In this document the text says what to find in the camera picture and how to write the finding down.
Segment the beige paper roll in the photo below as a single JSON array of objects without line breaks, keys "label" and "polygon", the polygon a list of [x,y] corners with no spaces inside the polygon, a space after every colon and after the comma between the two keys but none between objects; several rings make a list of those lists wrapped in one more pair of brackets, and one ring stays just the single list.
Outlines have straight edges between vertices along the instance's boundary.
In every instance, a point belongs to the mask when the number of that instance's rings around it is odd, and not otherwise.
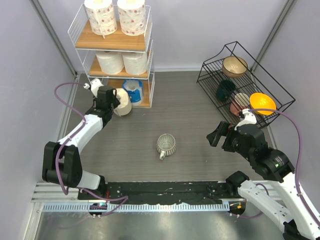
[{"label": "beige paper roll", "polygon": [[116,98],[119,100],[120,104],[114,109],[114,113],[119,117],[128,115],[132,110],[132,104],[128,93],[123,88],[117,88]]}]

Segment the blue paper roll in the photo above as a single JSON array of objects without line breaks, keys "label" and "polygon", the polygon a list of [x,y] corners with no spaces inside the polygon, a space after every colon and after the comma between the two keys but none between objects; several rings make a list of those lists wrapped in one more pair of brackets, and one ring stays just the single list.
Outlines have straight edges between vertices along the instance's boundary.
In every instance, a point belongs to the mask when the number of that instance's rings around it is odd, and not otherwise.
[{"label": "blue paper roll", "polygon": [[144,100],[143,83],[137,79],[126,79],[122,88],[128,93],[132,106],[139,106]]}]

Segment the white wire three-tier shelf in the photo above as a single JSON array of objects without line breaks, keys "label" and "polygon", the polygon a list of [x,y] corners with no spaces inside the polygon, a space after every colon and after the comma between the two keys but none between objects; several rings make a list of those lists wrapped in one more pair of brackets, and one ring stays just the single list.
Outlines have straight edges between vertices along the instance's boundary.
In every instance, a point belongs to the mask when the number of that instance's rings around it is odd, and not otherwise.
[{"label": "white wire three-tier shelf", "polygon": [[[138,105],[139,108],[151,108],[155,88],[154,70],[154,41],[152,39],[152,12],[149,5],[146,6],[146,30],[138,36],[129,36],[121,31],[118,23],[117,30],[103,37],[94,34],[91,30],[89,18],[85,5],[82,4],[74,17],[68,35],[81,61],[82,68],[89,81],[95,78],[101,79],[103,83],[120,88],[126,79],[136,79],[143,83],[143,101]],[[132,75],[124,69],[121,72],[111,75],[101,70],[96,57],[96,51],[111,51],[121,53],[146,53],[147,71],[140,75]]]}]

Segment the plain white paper roll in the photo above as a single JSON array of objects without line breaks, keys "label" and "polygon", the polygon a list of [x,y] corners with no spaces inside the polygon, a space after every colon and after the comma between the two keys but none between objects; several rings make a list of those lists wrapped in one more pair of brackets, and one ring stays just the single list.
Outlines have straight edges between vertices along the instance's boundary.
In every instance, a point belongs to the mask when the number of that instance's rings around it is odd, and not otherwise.
[{"label": "plain white paper roll", "polygon": [[122,54],[125,71],[129,75],[138,76],[148,69],[148,56],[146,52],[124,52]]}]

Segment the white patterned paper roll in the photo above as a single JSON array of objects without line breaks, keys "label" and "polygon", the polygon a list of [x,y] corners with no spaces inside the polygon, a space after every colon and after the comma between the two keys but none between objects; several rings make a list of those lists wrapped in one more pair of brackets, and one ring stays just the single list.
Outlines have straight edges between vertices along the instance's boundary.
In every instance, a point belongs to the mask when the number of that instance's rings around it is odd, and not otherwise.
[{"label": "white patterned paper roll", "polygon": [[85,0],[84,7],[94,34],[105,38],[117,30],[115,8],[112,0]]}]

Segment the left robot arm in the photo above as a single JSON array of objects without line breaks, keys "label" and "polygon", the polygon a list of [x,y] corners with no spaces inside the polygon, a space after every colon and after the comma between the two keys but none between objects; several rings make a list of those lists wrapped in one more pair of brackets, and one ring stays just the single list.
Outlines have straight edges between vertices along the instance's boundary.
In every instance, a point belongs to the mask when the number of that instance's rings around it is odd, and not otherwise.
[{"label": "left robot arm", "polygon": [[87,143],[112,119],[120,105],[117,90],[102,85],[97,89],[92,107],[81,115],[82,121],[69,135],[44,147],[42,179],[60,185],[67,195],[69,188],[78,188],[100,200],[107,193],[105,178],[83,170],[80,154]]}]

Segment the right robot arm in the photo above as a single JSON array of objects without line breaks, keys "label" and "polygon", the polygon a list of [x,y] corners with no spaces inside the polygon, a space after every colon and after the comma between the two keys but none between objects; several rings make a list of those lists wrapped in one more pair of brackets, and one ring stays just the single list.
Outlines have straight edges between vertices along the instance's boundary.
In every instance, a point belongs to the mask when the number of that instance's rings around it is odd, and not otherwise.
[{"label": "right robot arm", "polygon": [[300,186],[295,182],[298,172],[288,157],[280,150],[268,146],[264,132],[255,124],[235,126],[221,121],[207,140],[216,147],[225,137],[222,149],[238,153],[246,159],[252,169],[277,192],[284,205],[280,205],[241,171],[226,179],[226,193],[252,202],[263,214],[272,220],[282,232],[285,240],[318,240],[320,238],[320,215],[304,205]]}]

